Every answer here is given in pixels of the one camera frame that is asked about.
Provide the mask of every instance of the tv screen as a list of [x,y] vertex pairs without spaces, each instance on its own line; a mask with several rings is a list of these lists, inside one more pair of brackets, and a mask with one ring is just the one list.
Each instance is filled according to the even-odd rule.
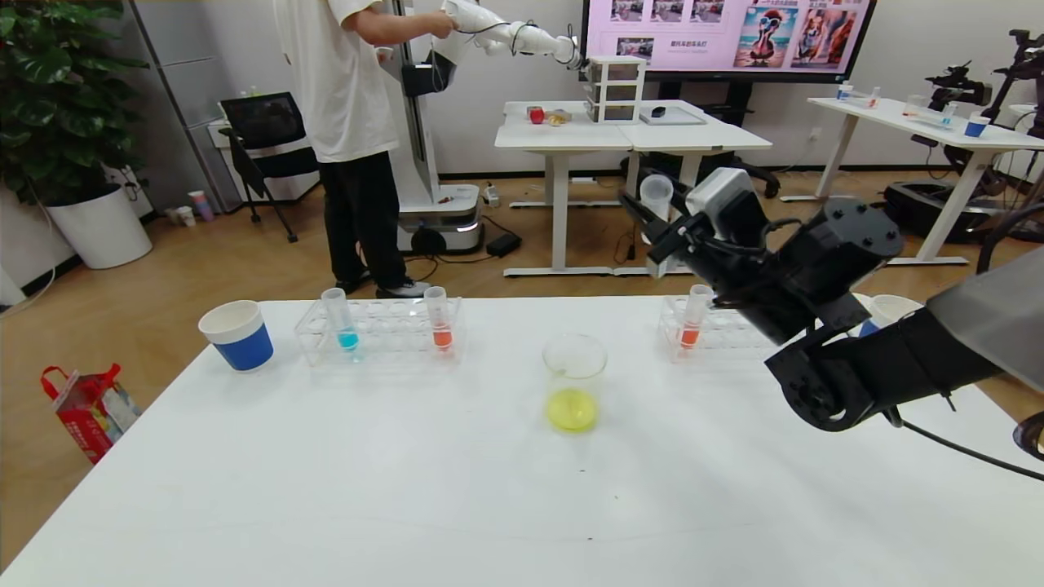
[[650,79],[847,79],[877,0],[585,0],[586,55],[636,55]]

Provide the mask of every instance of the person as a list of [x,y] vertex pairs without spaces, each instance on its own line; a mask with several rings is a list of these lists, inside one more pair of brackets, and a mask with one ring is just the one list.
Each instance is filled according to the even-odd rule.
[[455,26],[443,11],[396,16],[378,11],[377,3],[274,0],[274,7],[326,188],[336,286],[350,294],[373,278],[380,297],[418,298],[430,285],[409,279],[398,248],[399,194],[388,151],[399,142],[375,46],[425,34],[446,39]]

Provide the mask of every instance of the test tube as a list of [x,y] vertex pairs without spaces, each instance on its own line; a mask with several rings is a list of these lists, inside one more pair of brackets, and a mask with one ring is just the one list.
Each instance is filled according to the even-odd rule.
[[348,297],[340,287],[323,292],[319,298],[327,310],[327,323],[337,336],[337,344],[346,351],[354,351],[359,346],[359,334],[355,331],[352,310],[348,307]]
[[689,289],[689,301],[685,305],[682,321],[682,348],[692,349],[699,339],[699,328],[707,316],[707,306],[714,299],[714,290],[706,285],[693,285]]
[[428,320],[435,348],[448,351],[453,346],[453,331],[450,328],[450,305],[445,287],[429,287],[424,291],[424,303],[428,306]]
[[946,108],[943,109],[943,125],[949,126],[950,124],[953,124],[953,115],[956,113],[957,113],[956,102],[950,102],[946,104]]

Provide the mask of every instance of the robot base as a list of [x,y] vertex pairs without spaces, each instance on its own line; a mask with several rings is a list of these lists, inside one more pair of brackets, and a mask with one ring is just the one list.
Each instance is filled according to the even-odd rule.
[[413,235],[423,227],[446,241],[446,253],[474,253],[482,246],[482,209],[478,186],[438,186],[436,201],[424,206],[402,204],[399,212],[399,250],[414,253]]

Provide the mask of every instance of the plastic cup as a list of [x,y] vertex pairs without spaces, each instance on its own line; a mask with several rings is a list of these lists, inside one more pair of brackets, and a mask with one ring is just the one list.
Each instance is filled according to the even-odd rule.
[[182,217],[182,221],[185,222],[186,227],[195,226],[195,215],[192,213],[192,209],[188,206],[182,206],[179,208],[177,215]]
[[903,116],[917,116],[927,107],[928,98],[920,94],[910,94],[910,96],[906,98],[906,107],[903,109]]
[[565,432],[586,432],[598,422],[601,376],[609,355],[597,339],[564,334],[544,346],[549,374],[547,419]]
[[976,112],[968,118],[968,126],[965,127],[965,135],[969,137],[981,137],[982,131],[990,125],[990,119],[982,116],[981,112]]
[[199,332],[236,371],[254,371],[275,351],[257,302],[229,302],[199,319]]
[[870,310],[870,320],[862,323],[859,336],[867,336],[882,328],[887,328],[902,320],[906,314],[914,313],[923,307],[923,304],[901,296],[875,296],[870,307],[867,308]]
[[670,219],[670,198],[674,195],[674,183],[665,175],[649,175],[638,190],[642,206],[663,220]]

